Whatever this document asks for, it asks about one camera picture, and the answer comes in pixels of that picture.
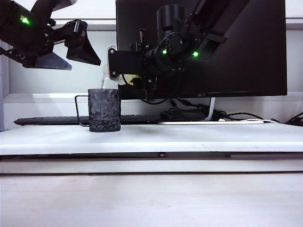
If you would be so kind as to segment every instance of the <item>white table surface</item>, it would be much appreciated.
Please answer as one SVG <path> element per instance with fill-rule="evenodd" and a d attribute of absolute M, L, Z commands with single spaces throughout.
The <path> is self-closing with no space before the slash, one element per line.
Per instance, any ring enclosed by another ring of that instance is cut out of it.
<path fill-rule="evenodd" d="M 1 155 L 117 152 L 303 152 L 303 127 L 255 125 L 122 125 L 94 133 L 73 126 L 33 126 L 0 133 Z"/>
<path fill-rule="evenodd" d="M 8 176 L 1 227 L 302 227 L 303 174 Z"/>

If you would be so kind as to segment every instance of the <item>monitor screen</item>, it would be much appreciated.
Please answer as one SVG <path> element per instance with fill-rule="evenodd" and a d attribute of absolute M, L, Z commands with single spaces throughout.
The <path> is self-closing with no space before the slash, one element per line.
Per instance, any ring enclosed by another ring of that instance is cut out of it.
<path fill-rule="evenodd" d="M 116 1 L 118 50 L 131 51 L 131 44 L 140 41 L 141 28 L 147 29 L 147 43 L 156 46 L 157 10 L 180 4 L 190 14 L 196 3 L 197 0 Z M 179 72 L 181 75 L 159 77 L 153 97 L 287 95 L 285 0 L 250 0 L 226 36 L 227 41 L 208 62 L 188 61 L 184 72 Z M 145 98 L 143 91 L 134 91 L 131 86 L 119 89 L 122 99 Z"/>

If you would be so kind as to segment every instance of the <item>monitor stand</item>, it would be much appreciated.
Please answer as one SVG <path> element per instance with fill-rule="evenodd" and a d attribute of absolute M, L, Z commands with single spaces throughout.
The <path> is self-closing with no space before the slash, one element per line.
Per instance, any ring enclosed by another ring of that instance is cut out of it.
<path fill-rule="evenodd" d="M 159 122 L 158 124 L 161 125 L 207 125 L 207 124 L 264 124 L 264 121 L 218 121 L 218 122 L 211 122 L 210 120 L 213 117 L 214 114 L 214 104 L 215 104 L 216 98 L 210 98 L 210 103 L 209 103 L 209 113 L 208 116 L 200 120 L 198 122 Z"/>

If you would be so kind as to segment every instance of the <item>white desk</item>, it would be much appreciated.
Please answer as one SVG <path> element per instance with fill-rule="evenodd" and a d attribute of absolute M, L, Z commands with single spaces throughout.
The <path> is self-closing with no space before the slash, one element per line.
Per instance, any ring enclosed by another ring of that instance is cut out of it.
<path fill-rule="evenodd" d="M 303 127 L 122 125 L 93 133 L 81 126 L 33 126 L 0 133 L 0 155 L 118 152 L 303 152 Z"/>
<path fill-rule="evenodd" d="M 35 126 L 0 133 L 2 155 L 117 152 L 303 151 L 303 128 L 263 125 Z M 13 159 L 0 178 L 1 226 L 302 227 L 303 174 L 169 172 L 302 171 L 303 159 Z M 122 173 L 144 173 L 129 175 Z M 166 175 L 157 172 L 168 172 Z"/>
<path fill-rule="evenodd" d="M 1 155 L 126 152 L 233 152 L 231 160 L 4 160 L 1 173 L 303 171 L 303 158 L 254 160 L 238 152 L 303 152 L 303 128 L 256 125 L 123 125 L 93 133 L 80 126 L 34 126 L 0 133 Z"/>

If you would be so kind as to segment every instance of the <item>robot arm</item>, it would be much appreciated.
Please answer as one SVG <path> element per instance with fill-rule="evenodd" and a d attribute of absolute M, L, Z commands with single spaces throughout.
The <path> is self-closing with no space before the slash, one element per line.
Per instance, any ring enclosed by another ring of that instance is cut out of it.
<path fill-rule="evenodd" d="M 146 99 L 152 99 L 157 89 L 157 77 L 169 72 L 183 71 L 187 61 L 208 61 L 228 39 L 225 36 L 249 0 L 206 0 L 197 11 L 186 16 L 181 5 L 166 5 L 157 11 L 158 45 L 154 48 L 144 42 L 144 29 L 140 42 L 134 43 L 134 51 L 108 51 L 109 73 L 112 79 L 120 74 L 137 74 L 133 79 L 136 88 L 146 91 Z M 199 35 L 191 34 L 190 27 Z"/>
<path fill-rule="evenodd" d="M 86 22 L 74 20 L 62 28 L 52 28 L 55 26 L 52 12 L 75 2 L 38 0 L 29 11 L 14 1 L 0 0 L 0 39 L 13 46 L 10 50 L 0 48 L 0 54 L 25 68 L 71 70 L 69 63 L 53 53 L 55 44 L 65 42 L 68 59 L 100 65 L 88 40 Z"/>

